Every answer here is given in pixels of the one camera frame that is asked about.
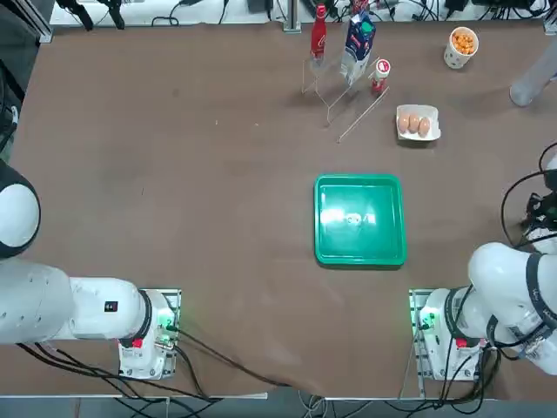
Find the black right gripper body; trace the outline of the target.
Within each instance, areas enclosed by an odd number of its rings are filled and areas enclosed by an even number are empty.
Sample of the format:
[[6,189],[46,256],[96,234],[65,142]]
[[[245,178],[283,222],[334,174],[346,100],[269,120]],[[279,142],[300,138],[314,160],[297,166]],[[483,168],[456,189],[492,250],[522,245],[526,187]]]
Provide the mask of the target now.
[[526,208],[524,235],[538,238],[556,233],[556,192],[541,196],[533,192]]

